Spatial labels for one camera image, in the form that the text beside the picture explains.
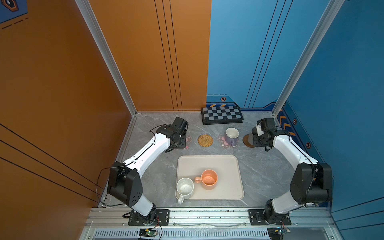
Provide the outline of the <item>pink flower coaster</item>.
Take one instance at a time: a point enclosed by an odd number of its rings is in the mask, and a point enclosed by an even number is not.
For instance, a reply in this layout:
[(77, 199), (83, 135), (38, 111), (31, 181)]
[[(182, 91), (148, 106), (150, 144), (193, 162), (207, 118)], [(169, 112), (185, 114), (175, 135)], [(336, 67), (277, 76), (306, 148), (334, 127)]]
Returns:
[(185, 147), (186, 149), (189, 148), (190, 142), (191, 142), (191, 137), (190, 136), (186, 136), (186, 147)]
[(230, 148), (237, 148), (238, 147), (238, 143), (236, 143), (234, 146), (232, 146), (232, 145), (230, 145), (230, 144), (228, 144), (227, 142), (226, 142), (226, 137), (225, 137), (225, 135), (219, 135), (218, 136), (218, 140), (221, 142), (221, 147), (222, 148), (225, 148), (225, 149), (230, 149)]

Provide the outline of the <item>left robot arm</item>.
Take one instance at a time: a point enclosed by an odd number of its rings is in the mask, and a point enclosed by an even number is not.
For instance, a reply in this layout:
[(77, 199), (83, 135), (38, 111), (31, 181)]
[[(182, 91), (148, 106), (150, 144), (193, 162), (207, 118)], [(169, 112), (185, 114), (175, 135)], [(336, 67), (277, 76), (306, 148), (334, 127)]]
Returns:
[(161, 153), (183, 149), (188, 123), (161, 125), (152, 139), (129, 159), (110, 168), (107, 193), (136, 212), (145, 224), (155, 221), (156, 205), (144, 196), (141, 178)]

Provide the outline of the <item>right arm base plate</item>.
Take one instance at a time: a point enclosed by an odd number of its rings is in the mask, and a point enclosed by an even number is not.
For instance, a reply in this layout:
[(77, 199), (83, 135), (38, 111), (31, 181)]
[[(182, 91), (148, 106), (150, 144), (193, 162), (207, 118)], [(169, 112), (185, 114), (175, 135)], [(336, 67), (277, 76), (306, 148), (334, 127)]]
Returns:
[(267, 213), (262, 209), (250, 209), (248, 210), (248, 214), (252, 226), (290, 226), (292, 224), (291, 218), (288, 214), (276, 214), (274, 211)]

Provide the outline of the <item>brown wooden coaster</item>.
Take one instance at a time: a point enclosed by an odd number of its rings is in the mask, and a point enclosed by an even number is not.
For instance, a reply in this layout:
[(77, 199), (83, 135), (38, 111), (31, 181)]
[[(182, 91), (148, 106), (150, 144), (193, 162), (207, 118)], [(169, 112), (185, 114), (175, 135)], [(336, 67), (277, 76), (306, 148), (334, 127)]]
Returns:
[(253, 146), (252, 144), (250, 144), (250, 142), (249, 142), (249, 134), (247, 134), (247, 135), (245, 135), (244, 137), (243, 137), (243, 143), (244, 143), (244, 145), (246, 146), (246, 147), (248, 147), (248, 148), (254, 148), (255, 146)]

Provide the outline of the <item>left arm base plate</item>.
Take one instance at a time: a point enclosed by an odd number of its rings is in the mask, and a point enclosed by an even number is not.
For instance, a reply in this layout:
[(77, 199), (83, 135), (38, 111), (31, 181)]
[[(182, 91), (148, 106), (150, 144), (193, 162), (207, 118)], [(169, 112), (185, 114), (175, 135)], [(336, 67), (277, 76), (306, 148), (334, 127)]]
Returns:
[(151, 211), (148, 216), (143, 216), (137, 211), (129, 217), (129, 226), (155, 226), (159, 224), (160, 226), (168, 226), (170, 220), (170, 210), (168, 209), (156, 209)]

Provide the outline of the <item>woven rattan coaster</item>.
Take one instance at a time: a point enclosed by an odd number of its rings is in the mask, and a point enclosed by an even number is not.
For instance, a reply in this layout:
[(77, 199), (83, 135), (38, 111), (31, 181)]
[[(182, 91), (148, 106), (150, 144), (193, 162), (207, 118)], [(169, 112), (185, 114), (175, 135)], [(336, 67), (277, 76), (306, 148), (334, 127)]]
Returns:
[(213, 144), (214, 140), (210, 135), (200, 135), (198, 137), (198, 143), (202, 147), (210, 147)]

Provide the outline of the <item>grey green mug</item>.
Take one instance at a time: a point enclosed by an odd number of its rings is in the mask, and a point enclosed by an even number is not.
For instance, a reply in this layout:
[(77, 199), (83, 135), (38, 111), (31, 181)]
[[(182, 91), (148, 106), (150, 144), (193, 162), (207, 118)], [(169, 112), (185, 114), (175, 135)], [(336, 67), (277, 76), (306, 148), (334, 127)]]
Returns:
[(251, 131), (250, 133), (249, 133), (249, 136), (248, 136), (248, 143), (249, 143), (249, 146), (250, 146), (250, 148), (254, 148), (255, 147), (255, 145), (254, 145), (254, 141), (253, 141), (253, 132)]

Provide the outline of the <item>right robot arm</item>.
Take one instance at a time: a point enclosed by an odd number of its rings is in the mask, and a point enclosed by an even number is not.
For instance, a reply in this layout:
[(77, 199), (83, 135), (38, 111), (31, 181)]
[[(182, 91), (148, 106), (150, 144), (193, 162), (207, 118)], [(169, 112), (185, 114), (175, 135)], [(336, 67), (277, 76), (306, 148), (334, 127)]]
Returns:
[(330, 202), (333, 196), (332, 168), (320, 163), (289, 135), (278, 130), (268, 130), (253, 136), (254, 145), (265, 151), (278, 150), (295, 170), (290, 189), (278, 198), (268, 200), (264, 210), (264, 221), (269, 225), (280, 224), (289, 214), (307, 204)]

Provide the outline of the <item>lavender mug white inside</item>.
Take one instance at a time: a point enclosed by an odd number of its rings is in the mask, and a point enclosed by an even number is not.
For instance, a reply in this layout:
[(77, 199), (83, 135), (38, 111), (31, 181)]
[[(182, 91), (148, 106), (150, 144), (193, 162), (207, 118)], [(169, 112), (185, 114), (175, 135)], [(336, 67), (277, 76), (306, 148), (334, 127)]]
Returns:
[(239, 139), (239, 131), (236, 128), (228, 128), (225, 132), (225, 142), (234, 147)]

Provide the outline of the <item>orange pink mug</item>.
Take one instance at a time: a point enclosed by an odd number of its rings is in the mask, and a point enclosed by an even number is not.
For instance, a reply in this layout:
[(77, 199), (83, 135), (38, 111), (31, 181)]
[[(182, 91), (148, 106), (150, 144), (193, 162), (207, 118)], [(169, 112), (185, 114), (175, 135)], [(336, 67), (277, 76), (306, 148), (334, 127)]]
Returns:
[(200, 184), (205, 190), (212, 190), (218, 182), (218, 175), (214, 170), (205, 170), (200, 177), (195, 177), (194, 182)]

